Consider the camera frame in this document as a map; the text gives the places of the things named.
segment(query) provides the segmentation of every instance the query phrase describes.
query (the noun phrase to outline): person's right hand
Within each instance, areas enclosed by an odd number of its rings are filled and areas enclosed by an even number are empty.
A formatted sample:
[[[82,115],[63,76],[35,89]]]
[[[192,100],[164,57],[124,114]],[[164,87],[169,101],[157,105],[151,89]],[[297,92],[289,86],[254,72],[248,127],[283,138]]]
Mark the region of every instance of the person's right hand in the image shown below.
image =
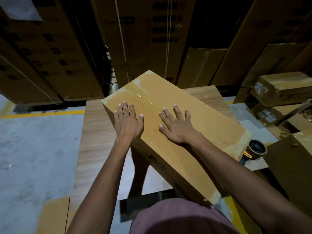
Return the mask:
[[[160,124],[159,130],[174,143],[190,144],[191,139],[199,134],[191,124],[190,112],[185,111],[184,119],[179,107],[174,105],[174,113],[177,119],[175,119],[166,108],[163,109],[163,113],[159,112],[159,116],[167,126],[165,127]]]

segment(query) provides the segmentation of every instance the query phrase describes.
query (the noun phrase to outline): open cardboard box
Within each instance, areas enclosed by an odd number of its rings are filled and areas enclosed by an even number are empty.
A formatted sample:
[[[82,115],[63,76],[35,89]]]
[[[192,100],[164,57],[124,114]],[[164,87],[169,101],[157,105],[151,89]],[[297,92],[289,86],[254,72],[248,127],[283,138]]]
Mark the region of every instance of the open cardboard box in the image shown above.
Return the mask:
[[[163,123],[158,113],[173,105],[189,110],[193,127],[218,148],[239,161],[252,134],[241,125],[187,94],[152,71],[147,71],[102,100],[114,124],[114,111],[127,101],[136,114],[144,114],[144,132],[133,146],[147,156],[150,164],[184,197],[209,205],[220,200],[220,193],[198,160],[185,146],[170,142],[158,129]]]

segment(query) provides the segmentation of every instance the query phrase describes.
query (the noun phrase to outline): yellow floor line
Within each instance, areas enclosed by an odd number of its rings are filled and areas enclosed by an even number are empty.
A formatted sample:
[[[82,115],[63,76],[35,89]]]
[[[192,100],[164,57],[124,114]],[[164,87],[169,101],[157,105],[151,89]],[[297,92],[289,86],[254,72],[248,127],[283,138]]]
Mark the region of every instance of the yellow floor line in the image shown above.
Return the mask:
[[[12,118],[20,118],[20,117],[46,117],[46,116],[73,115],[73,114],[84,114],[84,110],[14,114],[14,115],[0,116],[0,119],[12,119]]]
[[[0,116],[5,116],[9,114],[11,110],[13,109],[13,107],[14,107],[14,103],[12,103],[11,101],[7,101],[5,106],[0,111]]]

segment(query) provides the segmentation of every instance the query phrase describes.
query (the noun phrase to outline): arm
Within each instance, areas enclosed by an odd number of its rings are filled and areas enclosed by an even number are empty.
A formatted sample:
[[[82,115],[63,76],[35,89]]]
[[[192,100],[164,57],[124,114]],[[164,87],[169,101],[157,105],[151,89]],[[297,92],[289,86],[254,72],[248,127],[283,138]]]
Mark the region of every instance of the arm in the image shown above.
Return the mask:
[[[185,119],[176,105],[177,119],[168,110],[163,112],[159,115],[167,128],[159,125],[160,131],[175,143],[189,144],[217,181],[263,229],[269,233],[308,233],[312,230],[312,221],[278,191],[196,131],[189,111],[185,111]]]
[[[117,138],[102,169],[77,210],[67,234],[109,233],[126,154],[133,140],[144,130],[143,115],[138,119],[132,104],[115,111]]]

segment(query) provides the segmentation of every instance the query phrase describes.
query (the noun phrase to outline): hand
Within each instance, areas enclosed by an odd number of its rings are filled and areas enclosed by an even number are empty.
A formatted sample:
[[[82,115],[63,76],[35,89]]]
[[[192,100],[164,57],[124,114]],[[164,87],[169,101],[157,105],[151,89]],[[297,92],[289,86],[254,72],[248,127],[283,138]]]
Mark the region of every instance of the hand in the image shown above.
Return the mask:
[[[129,139],[133,142],[135,138],[141,136],[144,130],[144,116],[141,114],[136,118],[135,108],[130,104],[129,109],[127,102],[118,105],[118,111],[114,113],[115,130],[117,137]]]
[[[159,112],[159,116],[167,127],[162,124],[159,125],[159,130],[174,143],[187,143],[191,142],[191,139],[199,134],[191,124],[191,114],[189,111],[185,111],[185,119],[177,105],[174,105],[174,113],[177,117],[175,119],[167,109],[163,109],[163,112]]]

